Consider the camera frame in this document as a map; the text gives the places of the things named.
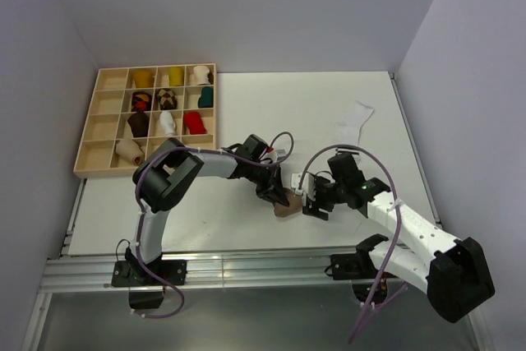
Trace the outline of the beige maroon sock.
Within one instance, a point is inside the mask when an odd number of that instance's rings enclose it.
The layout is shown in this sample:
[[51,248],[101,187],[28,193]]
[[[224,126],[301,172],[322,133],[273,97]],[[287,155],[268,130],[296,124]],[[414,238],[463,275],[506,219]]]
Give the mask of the beige maroon sock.
[[115,147],[115,152],[127,162],[139,166],[145,160],[145,154],[140,146],[131,139],[121,139]]

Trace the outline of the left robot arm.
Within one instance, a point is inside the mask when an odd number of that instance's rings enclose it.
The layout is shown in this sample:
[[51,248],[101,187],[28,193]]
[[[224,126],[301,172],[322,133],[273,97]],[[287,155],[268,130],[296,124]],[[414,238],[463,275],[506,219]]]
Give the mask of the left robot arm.
[[242,144],[220,150],[192,148],[168,138],[134,172],[135,198],[140,207],[136,236],[124,259],[114,267],[112,286],[162,284],[176,275],[162,262],[162,240],[168,215],[198,177],[245,178],[256,195],[273,205],[290,206],[281,178],[280,161],[264,160],[270,146],[251,134]]

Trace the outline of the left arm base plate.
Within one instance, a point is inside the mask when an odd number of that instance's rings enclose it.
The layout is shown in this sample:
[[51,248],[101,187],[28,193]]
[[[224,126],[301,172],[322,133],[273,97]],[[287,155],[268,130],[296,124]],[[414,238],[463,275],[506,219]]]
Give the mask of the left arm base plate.
[[[158,276],[173,285],[184,285],[187,274],[187,261],[162,260]],[[115,263],[111,286],[114,288],[129,288],[141,286],[160,286],[162,283],[146,274],[145,277],[137,275],[127,261]]]

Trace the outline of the brown sock striped cuff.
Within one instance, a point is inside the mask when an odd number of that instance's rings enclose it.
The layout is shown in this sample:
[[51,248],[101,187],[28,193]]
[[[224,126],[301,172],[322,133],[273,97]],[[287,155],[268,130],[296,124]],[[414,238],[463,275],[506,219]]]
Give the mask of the brown sock striped cuff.
[[274,215],[277,218],[285,218],[302,211],[302,198],[289,189],[285,191],[285,194],[288,199],[287,206],[280,203],[274,204]]

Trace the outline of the white sock black stripes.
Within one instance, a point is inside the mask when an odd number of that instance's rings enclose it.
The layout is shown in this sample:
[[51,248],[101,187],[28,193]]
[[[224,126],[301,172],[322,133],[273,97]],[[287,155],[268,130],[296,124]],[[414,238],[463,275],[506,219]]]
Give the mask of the white sock black stripes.
[[362,127],[373,113],[373,107],[356,101],[335,124],[335,143],[360,146]]

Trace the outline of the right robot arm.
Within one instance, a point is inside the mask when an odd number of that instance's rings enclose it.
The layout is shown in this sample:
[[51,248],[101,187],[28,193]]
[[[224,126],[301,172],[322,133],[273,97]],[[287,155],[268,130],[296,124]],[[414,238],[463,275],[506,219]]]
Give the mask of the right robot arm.
[[395,276],[426,294],[435,311],[455,323],[495,294],[482,246],[461,240],[428,222],[394,196],[379,178],[366,179],[354,157],[342,152],[328,161],[331,178],[312,173],[291,177],[305,215],[326,220],[345,204],[391,233],[374,234],[350,254],[331,256],[325,272],[335,280]]

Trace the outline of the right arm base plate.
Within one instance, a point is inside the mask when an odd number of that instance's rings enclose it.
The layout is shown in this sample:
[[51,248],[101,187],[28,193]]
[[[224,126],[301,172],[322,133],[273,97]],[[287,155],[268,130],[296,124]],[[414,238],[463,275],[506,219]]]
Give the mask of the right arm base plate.
[[330,255],[324,273],[333,280],[375,279],[378,269],[367,254],[355,252]]

